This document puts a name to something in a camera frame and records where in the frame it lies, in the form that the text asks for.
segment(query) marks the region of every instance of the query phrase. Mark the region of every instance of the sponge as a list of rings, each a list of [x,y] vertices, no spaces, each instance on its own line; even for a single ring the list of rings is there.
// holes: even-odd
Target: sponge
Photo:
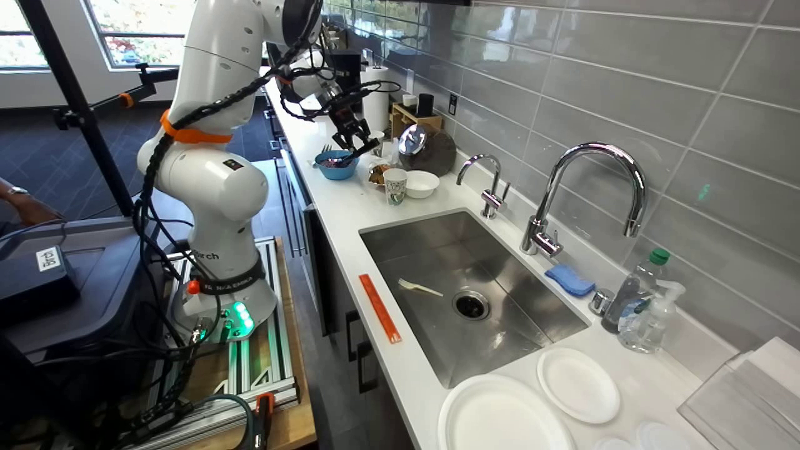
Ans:
[[[571,266],[552,266],[546,274],[552,277],[572,297],[586,297],[595,289],[595,283],[586,281]]]

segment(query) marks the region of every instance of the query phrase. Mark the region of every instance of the stainless steel sink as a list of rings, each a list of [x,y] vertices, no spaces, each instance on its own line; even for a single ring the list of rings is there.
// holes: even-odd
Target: stainless steel sink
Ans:
[[[589,327],[471,213],[360,236],[446,388]]]

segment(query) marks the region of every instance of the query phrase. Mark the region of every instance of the countertop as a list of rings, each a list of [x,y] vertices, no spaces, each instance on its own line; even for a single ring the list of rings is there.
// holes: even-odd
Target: countertop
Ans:
[[[325,143],[330,143],[330,122],[325,117],[315,122],[302,122],[290,117],[281,106],[276,109],[289,134],[289,143],[297,158],[300,176],[315,199],[330,247],[354,292],[354,303],[364,318],[364,324],[374,341],[374,348],[386,371],[396,402],[417,448],[441,448],[437,417],[450,389],[441,386],[435,371],[430,367],[420,342],[414,336],[414,327],[401,313],[397,299],[394,297],[387,283],[382,281],[377,266],[364,246],[360,231],[441,216],[447,209],[471,209],[505,247],[511,247],[520,257],[524,266],[527,266],[589,322],[582,333],[575,333],[572,338],[561,341],[552,348],[575,348],[591,354],[595,363],[601,363],[620,388],[622,409],[609,424],[582,424],[552,406],[556,414],[571,431],[575,448],[595,448],[605,437],[632,441],[635,431],[650,421],[657,421],[681,433],[690,448],[711,448],[702,441],[702,434],[699,434],[696,428],[685,422],[677,413],[681,402],[700,386],[700,378],[696,378],[690,371],[685,371],[665,352],[640,354],[625,349],[616,336],[602,331],[599,318],[589,311],[586,299],[571,297],[559,286],[552,286],[544,274],[552,262],[549,262],[541,254],[527,254],[519,251],[524,231],[516,224],[519,221],[511,221],[512,204],[509,213],[499,213],[499,217],[494,221],[480,217],[484,199],[479,187],[484,187],[484,181],[480,184],[455,184],[455,176],[446,176],[441,191],[432,198],[387,204],[382,203],[380,191],[376,191],[376,184],[369,183],[371,156],[360,158],[360,167],[354,181],[325,181],[324,173],[312,167],[312,158],[320,153]],[[401,342],[391,342],[382,333],[377,314],[371,307],[371,297],[360,286],[360,274],[374,277],[377,296],[382,297],[391,318],[397,324]],[[530,352],[511,364],[504,364],[496,372],[520,379],[535,392],[544,392],[535,374],[537,359],[544,352],[552,348]]]

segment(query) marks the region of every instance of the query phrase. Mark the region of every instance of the window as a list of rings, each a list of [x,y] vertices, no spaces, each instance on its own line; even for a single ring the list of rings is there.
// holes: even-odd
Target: window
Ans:
[[[86,0],[86,6],[111,66],[180,66],[195,0]]]
[[[45,69],[47,59],[36,43],[16,0],[0,0],[0,69]]]

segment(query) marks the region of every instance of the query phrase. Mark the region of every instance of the faucet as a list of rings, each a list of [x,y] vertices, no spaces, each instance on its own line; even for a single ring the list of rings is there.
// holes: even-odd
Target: faucet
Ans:
[[[491,191],[484,191],[480,198],[484,198],[484,217],[496,217],[499,207],[505,203],[509,198],[509,191],[511,191],[511,183],[505,183],[505,191],[504,196],[499,198],[499,184],[501,184],[501,161],[496,156],[474,156],[460,169],[459,169],[459,181],[455,184],[460,184],[465,181],[465,173],[467,167],[474,167],[479,161],[491,161],[496,162],[496,178],[494,178],[494,187]]]
[[[559,254],[562,251],[562,246],[549,236],[549,209],[552,204],[556,191],[561,178],[566,176],[569,164],[581,158],[582,153],[599,153],[599,156],[609,156],[616,158],[625,164],[630,181],[632,181],[632,203],[630,203],[630,213],[622,227],[622,236],[635,236],[642,216],[645,216],[645,176],[640,169],[640,164],[620,147],[609,144],[609,143],[582,143],[571,147],[552,167],[546,198],[541,203],[541,207],[535,209],[535,216],[527,221],[527,231],[524,236],[524,251],[530,251],[535,246],[535,251],[544,251],[549,257]]]

